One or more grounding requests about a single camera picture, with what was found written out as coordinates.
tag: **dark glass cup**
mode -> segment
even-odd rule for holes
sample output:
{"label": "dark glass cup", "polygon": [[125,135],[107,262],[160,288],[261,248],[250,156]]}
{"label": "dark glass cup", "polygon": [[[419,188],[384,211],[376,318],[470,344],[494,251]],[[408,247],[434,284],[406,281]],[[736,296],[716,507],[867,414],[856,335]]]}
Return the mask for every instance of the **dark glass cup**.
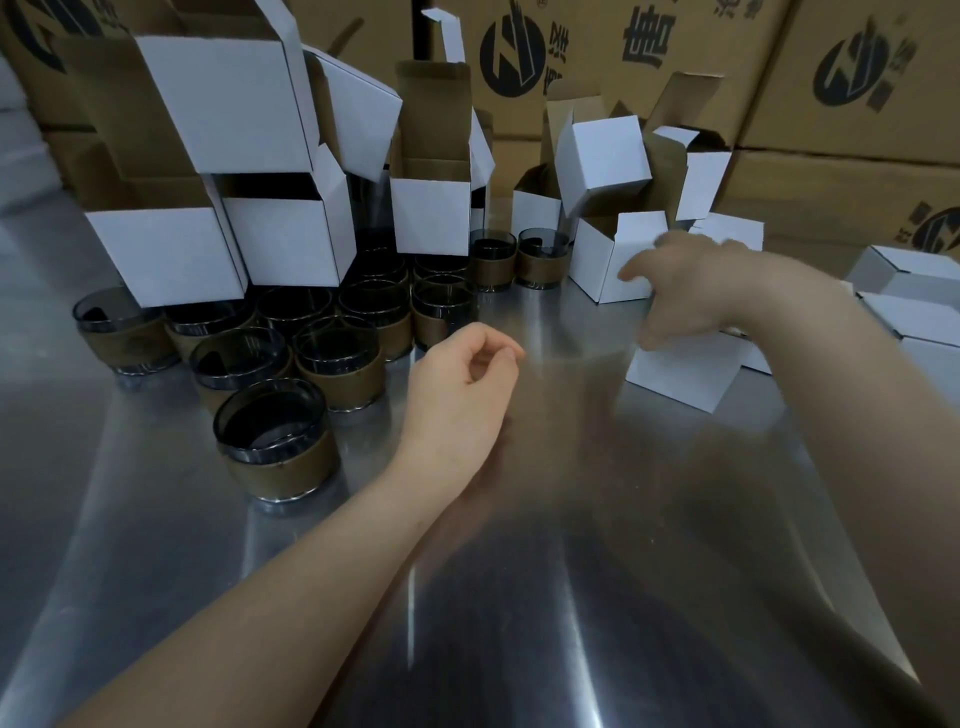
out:
{"label": "dark glass cup", "polygon": [[328,316],[294,337],[300,375],[324,391],[331,412],[353,412],[374,403],[387,386],[376,327],[355,316]]}
{"label": "dark glass cup", "polygon": [[288,342],[309,322],[330,316],[334,311],[329,288],[281,285],[271,288],[256,302],[263,323],[275,328]]}
{"label": "dark glass cup", "polygon": [[516,282],[527,288],[556,288],[569,267],[570,238],[565,232],[530,228],[520,233]]}
{"label": "dark glass cup", "polygon": [[117,374],[153,374],[180,361],[163,327],[162,310],[141,308],[123,286],[80,299],[73,319],[96,357]]}
{"label": "dark glass cup", "polygon": [[302,379],[267,379],[230,396],[213,418],[230,473],[261,500],[308,496],[336,472],[324,394]]}
{"label": "dark glass cup", "polygon": [[240,301],[210,301],[168,305],[163,309],[167,333],[183,361],[208,336],[253,323],[253,304]]}
{"label": "dark glass cup", "polygon": [[208,337],[188,363],[200,399],[213,414],[234,392],[264,379],[289,376],[293,355],[279,331],[235,328]]}
{"label": "dark glass cup", "polygon": [[424,350],[477,320],[476,287],[461,276],[430,276],[414,283],[414,341]]}
{"label": "dark glass cup", "polygon": [[395,361],[413,348],[410,288],[384,279],[362,280],[340,290],[340,310],[373,324],[384,358]]}
{"label": "dark glass cup", "polygon": [[350,283],[371,279],[388,280],[402,285],[410,282],[407,261],[396,251],[387,248],[358,252],[350,264],[346,278]]}
{"label": "dark glass cup", "polygon": [[467,255],[414,255],[414,278],[429,276],[467,276]]}
{"label": "dark glass cup", "polygon": [[481,291],[505,291],[514,282],[516,238],[506,231],[470,233],[469,278]]}

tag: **forearm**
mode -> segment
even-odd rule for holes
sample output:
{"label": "forearm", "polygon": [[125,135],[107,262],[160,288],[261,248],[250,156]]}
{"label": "forearm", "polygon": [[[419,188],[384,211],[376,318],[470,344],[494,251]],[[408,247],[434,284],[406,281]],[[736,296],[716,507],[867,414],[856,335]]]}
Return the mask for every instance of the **forearm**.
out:
{"label": "forearm", "polygon": [[960,420],[896,339],[833,279],[758,257],[744,327],[914,668],[934,695],[960,680]]}
{"label": "forearm", "polygon": [[413,477],[392,465],[64,725],[306,725],[397,570],[455,492]]}

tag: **stainless steel table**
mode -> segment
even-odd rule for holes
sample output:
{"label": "stainless steel table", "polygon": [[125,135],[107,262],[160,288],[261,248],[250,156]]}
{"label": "stainless steel table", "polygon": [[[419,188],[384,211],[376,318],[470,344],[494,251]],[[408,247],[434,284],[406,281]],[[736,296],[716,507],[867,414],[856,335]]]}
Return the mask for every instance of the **stainless steel table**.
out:
{"label": "stainless steel table", "polygon": [[[0,725],[30,728],[370,482],[410,361],[336,420],[336,477],[265,506],[228,478],[182,365],[120,381],[74,332],[70,304],[114,274],[68,198],[2,221],[0,256]],[[318,725],[867,724],[870,691],[810,649],[849,635],[797,615],[839,616],[909,671],[773,379],[741,371],[712,417],[627,384],[643,310],[569,281],[483,299],[529,352],[504,437]]]}

